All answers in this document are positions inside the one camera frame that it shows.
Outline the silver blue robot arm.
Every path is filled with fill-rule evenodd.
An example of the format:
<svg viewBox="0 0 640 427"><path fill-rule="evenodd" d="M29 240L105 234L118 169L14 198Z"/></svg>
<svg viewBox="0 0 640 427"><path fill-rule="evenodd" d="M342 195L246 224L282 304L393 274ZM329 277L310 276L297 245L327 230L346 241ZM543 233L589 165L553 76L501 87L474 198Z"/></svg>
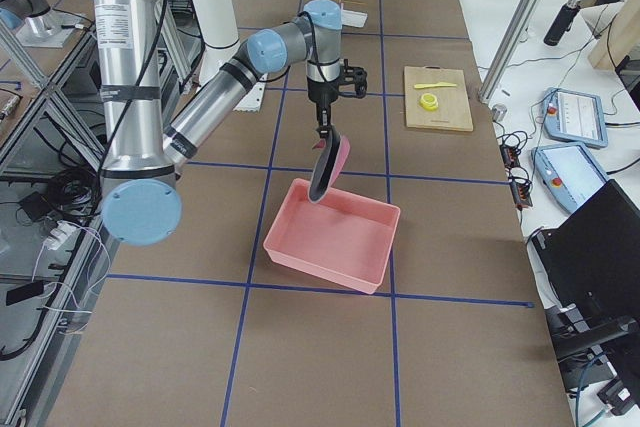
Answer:
<svg viewBox="0 0 640 427"><path fill-rule="evenodd" d="M320 137L329 147L339 146L330 108L338 98L341 32L340 6L312 0L292 21L248 37L165 130L164 153L175 167L182 166L263 76L299 62L307 64L308 93L317 106Z"/></svg>
<svg viewBox="0 0 640 427"><path fill-rule="evenodd" d="M92 0L107 143L98 167L102 222L134 246L179 224L176 169L163 151L157 47L165 0Z"/></svg>

